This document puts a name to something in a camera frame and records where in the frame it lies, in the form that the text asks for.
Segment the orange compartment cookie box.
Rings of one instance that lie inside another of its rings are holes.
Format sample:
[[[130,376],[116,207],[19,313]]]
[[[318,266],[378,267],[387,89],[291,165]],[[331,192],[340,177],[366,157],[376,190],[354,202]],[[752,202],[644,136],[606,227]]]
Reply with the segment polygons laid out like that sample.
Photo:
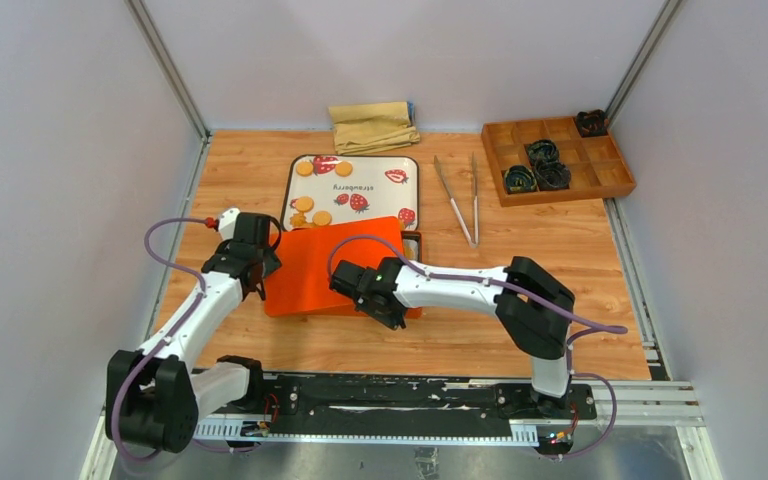
[[[403,251],[406,258],[412,261],[422,261],[422,236],[417,231],[401,232]]]

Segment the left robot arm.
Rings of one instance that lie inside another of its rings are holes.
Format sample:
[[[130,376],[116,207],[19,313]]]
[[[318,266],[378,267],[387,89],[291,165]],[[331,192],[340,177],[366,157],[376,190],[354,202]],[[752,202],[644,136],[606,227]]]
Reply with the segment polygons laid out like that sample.
[[[198,423],[234,405],[243,413],[278,403],[269,397],[259,361],[226,355],[201,372],[193,370],[218,327],[251,294],[266,297],[264,281],[281,265],[283,229],[273,216],[231,208],[199,224],[221,241],[195,270],[170,260],[165,266],[196,283],[169,323],[134,350],[119,350],[107,364],[105,434],[129,460],[130,447],[148,449],[147,462],[162,452],[180,453]]]

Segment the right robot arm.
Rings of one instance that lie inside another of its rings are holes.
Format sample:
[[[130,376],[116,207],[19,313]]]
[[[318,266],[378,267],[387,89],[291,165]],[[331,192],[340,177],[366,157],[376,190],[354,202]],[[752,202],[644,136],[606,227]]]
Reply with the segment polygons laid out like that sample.
[[[440,307],[497,319],[515,346],[531,357],[531,403],[556,417],[571,403],[567,334],[575,295],[527,257],[508,266],[458,269],[383,258],[376,268],[340,261],[329,288],[357,311],[391,330],[404,328],[410,309]]]

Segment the orange box lid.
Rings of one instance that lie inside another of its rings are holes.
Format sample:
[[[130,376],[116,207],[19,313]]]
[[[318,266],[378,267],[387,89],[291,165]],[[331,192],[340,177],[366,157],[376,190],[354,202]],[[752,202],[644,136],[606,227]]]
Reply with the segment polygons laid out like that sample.
[[[352,300],[329,288],[329,273],[342,260],[376,267],[393,252],[376,236],[404,250],[401,222],[381,217],[285,232],[276,249],[281,266],[265,278],[264,312],[272,318],[323,315],[359,317]]]

